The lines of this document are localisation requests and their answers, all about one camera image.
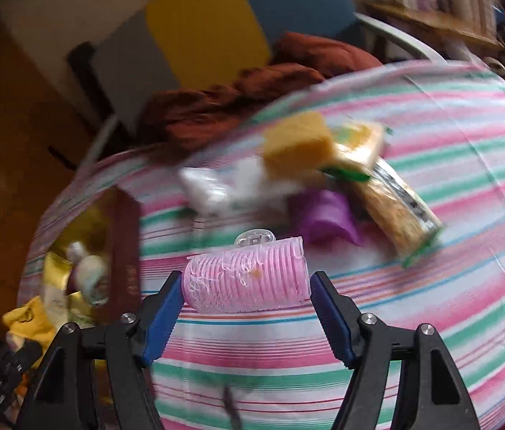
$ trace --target pink and green striped cloth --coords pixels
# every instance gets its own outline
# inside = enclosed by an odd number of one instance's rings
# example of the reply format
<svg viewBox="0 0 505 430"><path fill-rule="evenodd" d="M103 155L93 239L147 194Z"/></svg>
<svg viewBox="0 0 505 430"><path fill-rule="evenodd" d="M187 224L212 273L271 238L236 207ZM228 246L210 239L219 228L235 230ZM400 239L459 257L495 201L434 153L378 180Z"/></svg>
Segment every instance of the pink and green striped cloth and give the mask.
<svg viewBox="0 0 505 430"><path fill-rule="evenodd" d="M229 173L253 155L261 131L301 109L330 126L350 118L393 129L385 157L446 224L441 247L403 270L372 224L363 248L306 249L311 272L325 270L338 291L388 324L434 324L470 391L483 429L505 422L505 81L485 68L412 61L340 76L262 110L221 143L179 166ZM198 239L176 169L151 150L99 163L43 216L30 248L18 302L40 292L43 255L61 229L102 189L119 185L143 205L141 277L157 292L188 255L232 245L251 228L285 235L278 212L235 210L210 219ZM378 428L388 428L399 364L388 377ZM234 389L247 430L326 430L351 372L335 360L311 305L253 314L200 315L183 308L164 356L153 364L157 408L166 428L230 428L222 389Z"/></svg>

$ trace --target food package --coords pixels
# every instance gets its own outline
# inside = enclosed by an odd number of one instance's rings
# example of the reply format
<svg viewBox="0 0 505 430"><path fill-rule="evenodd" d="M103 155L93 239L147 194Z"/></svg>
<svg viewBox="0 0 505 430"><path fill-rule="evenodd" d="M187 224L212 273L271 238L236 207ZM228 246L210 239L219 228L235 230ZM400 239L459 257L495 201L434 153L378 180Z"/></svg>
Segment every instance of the food package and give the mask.
<svg viewBox="0 0 505 430"><path fill-rule="evenodd" d="M82 296L81 291L74 292L67 297L69 321L77 323L81 329L94 327L93 307Z"/></svg>
<svg viewBox="0 0 505 430"><path fill-rule="evenodd" d="M42 302L45 314L56 328L69 321L67 311L67 280L73 264L54 252L45 254L42 276Z"/></svg>
<svg viewBox="0 0 505 430"><path fill-rule="evenodd" d="M372 219L394 243L402 266L410 267L433 245L442 222L382 158L369 181L355 185Z"/></svg>
<svg viewBox="0 0 505 430"><path fill-rule="evenodd" d="M386 128L380 123L351 121L333 132L336 161L325 172L350 181L366 181L384 146Z"/></svg>
<svg viewBox="0 0 505 430"><path fill-rule="evenodd" d="M211 168L182 168L179 178L189 206L199 215L223 215L234 208L285 208L286 198L307 188L325 188L330 178L316 169L294 179L270 179L259 156L237 160L221 173Z"/></svg>

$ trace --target gray panel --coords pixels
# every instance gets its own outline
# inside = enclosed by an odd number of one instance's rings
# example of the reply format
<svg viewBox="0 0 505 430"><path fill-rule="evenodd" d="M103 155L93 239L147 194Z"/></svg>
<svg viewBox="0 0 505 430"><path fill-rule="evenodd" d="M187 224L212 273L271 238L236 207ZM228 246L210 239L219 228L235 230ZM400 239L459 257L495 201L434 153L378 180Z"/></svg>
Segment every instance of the gray panel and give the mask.
<svg viewBox="0 0 505 430"><path fill-rule="evenodd" d="M135 134L139 115L157 90L178 89L179 82L137 12L97 48L91 60L117 117Z"/></svg>

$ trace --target yellow sponge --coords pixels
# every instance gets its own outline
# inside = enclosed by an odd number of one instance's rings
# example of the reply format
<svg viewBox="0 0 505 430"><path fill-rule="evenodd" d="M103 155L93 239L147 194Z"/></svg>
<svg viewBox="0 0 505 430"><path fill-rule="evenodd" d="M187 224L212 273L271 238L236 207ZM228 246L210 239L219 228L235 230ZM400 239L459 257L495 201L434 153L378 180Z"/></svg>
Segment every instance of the yellow sponge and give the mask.
<svg viewBox="0 0 505 430"><path fill-rule="evenodd" d="M304 111L265 131L262 158L272 178L293 178L335 162L334 137L322 114Z"/></svg>

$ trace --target packaged bread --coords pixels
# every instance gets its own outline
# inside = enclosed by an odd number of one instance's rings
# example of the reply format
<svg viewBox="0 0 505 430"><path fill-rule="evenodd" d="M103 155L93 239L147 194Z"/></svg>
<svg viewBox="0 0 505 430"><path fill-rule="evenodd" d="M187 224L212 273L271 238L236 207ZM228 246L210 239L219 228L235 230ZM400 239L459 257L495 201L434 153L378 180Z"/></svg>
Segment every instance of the packaged bread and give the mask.
<svg viewBox="0 0 505 430"><path fill-rule="evenodd" d="M434 245L442 222L382 158L370 179L355 186L369 215L394 243L404 268Z"/></svg>
<svg viewBox="0 0 505 430"><path fill-rule="evenodd" d="M335 164L330 174L366 181L384 146L385 132L384 125L371 121L350 121L334 129Z"/></svg>

